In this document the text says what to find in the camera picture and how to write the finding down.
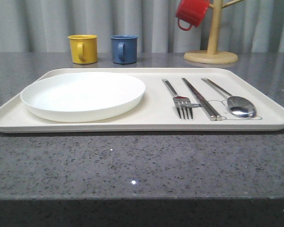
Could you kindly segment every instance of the mug handle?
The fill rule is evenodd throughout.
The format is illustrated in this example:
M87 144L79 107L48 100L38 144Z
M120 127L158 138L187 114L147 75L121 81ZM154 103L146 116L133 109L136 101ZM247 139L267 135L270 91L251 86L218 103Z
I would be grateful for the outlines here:
M78 48L79 59L81 61L85 61L84 56L83 56L83 43L82 42L78 43L77 48Z
M124 43L119 43L118 44L118 53L119 53L119 58L122 61L125 61L125 58L124 58Z
M184 27L182 27L182 26L180 25L180 19L178 18L178 26L179 26L179 28L181 28L183 31L189 31L193 25L190 25L188 28L184 28Z

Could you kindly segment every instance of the wooden mug stand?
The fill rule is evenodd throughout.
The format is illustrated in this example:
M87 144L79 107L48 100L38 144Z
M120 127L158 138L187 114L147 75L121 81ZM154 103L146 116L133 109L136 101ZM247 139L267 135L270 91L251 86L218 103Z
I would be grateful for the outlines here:
M223 4L223 0L213 0L209 7L213 9L213 19L210 28L207 50L189 51L184 59L206 64L228 64L238 61L238 56L231 52L217 51L222 9L244 0L232 0Z

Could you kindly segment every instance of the fork handle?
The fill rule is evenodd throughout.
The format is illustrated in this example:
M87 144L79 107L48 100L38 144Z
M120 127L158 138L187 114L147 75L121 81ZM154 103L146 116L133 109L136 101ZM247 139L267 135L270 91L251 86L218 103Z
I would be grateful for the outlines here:
M170 89L171 93L174 96L178 96L176 90L174 89L174 87L171 85L171 83L167 79L162 79L162 81L167 85L167 87Z

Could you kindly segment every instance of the yellow mug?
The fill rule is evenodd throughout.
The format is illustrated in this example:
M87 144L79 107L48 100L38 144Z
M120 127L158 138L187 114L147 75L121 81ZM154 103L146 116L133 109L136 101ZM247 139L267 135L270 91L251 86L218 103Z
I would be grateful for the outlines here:
M98 61L96 35L70 35L72 62L91 64Z

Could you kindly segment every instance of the spoon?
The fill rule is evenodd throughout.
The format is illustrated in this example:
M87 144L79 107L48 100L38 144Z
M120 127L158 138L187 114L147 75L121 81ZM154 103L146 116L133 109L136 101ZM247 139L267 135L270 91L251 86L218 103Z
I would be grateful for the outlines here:
M251 101L240 96L233 96L231 93L227 92L222 87L220 87L208 78L201 79L205 82L214 85L216 88L220 89L222 92L226 93L229 96L227 99L227 106L233 115L240 118L248 119L253 118L257 115L256 108Z

